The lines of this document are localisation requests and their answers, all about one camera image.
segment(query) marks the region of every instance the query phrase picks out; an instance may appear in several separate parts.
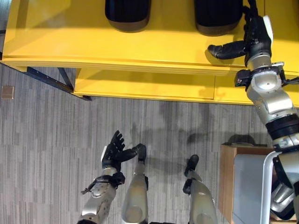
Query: silver robot leg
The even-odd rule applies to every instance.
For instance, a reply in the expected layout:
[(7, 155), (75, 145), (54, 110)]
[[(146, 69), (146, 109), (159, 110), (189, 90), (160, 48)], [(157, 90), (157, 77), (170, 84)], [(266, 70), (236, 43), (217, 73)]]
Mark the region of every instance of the silver robot leg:
[(202, 183), (201, 177), (194, 171), (198, 156), (193, 155), (185, 171), (187, 181), (183, 191), (190, 195), (189, 224), (217, 224), (216, 208), (210, 190)]
[(133, 180), (127, 191), (122, 207), (123, 224), (147, 224), (148, 223), (148, 198), (147, 177), (144, 174), (144, 161), (138, 161)]
[(194, 171), (189, 171), (191, 183), (191, 208), (189, 224), (217, 224), (214, 201), (210, 190), (201, 182), (201, 178)]

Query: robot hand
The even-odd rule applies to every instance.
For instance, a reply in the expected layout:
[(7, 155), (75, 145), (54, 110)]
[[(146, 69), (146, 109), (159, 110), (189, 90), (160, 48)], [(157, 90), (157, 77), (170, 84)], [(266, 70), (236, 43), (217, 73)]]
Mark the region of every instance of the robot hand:
[(285, 78), (283, 62), (271, 63), (273, 32), (268, 16), (258, 15), (256, 1), (245, 7), (244, 40), (223, 46), (210, 45), (216, 58), (229, 59), (245, 55), (249, 70), (237, 72), (235, 86), (245, 86), (248, 98), (254, 103), (261, 122), (273, 139), (273, 159), (279, 181), (295, 192), (294, 210), (299, 221), (299, 117), (292, 100), (283, 90), (287, 84), (299, 84), (299, 77)]
[(102, 175), (82, 191), (82, 194), (91, 193), (91, 197), (85, 204), (78, 224), (101, 224), (109, 214), (116, 189), (125, 182), (121, 172), (121, 163), (134, 158), (139, 151), (139, 145), (132, 149), (123, 150), (124, 139), (119, 131), (116, 131), (111, 142), (104, 149), (102, 155)]

